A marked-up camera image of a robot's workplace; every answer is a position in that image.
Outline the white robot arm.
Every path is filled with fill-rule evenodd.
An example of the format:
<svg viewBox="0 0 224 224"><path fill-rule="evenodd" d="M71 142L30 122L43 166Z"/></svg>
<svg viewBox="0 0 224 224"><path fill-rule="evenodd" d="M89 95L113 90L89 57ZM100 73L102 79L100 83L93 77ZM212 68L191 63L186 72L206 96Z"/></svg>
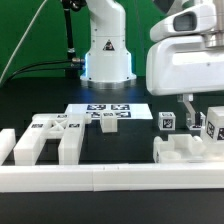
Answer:
<svg viewBox="0 0 224 224"><path fill-rule="evenodd" d="M166 15L150 30L154 45L146 60L147 90L178 95L190 128L202 126L191 100L195 93L224 90L224 0L151 0ZM133 83L125 45L125 11L115 0L86 0L91 47L81 81L100 89Z"/></svg>

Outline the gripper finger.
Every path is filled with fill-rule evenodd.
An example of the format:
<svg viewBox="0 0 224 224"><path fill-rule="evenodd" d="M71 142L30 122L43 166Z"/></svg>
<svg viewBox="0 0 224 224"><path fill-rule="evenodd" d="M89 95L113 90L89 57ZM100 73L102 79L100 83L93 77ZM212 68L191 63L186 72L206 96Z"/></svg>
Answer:
<svg viewBox="0 0 224 224"><path fill-rule="evenodd" d="M195 124L195 125L202 125L201 124L201 113L196 112L192 106L192 102L194 100L192 94L180 94L178 97L178 102L182 103L186 109L186 126L187 124Z"/></svg>

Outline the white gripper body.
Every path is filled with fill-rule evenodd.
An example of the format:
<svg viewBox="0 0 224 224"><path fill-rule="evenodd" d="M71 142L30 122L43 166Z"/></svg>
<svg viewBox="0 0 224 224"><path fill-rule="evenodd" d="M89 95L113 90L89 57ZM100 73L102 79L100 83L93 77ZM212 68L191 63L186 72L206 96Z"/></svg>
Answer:
<svg viewBox="0 0 224 224"><path fill-rule="evenodd" d="M206 48L200 35L162 40L148 52L146 86L157 96L224 90L224 47Z"/></svg>

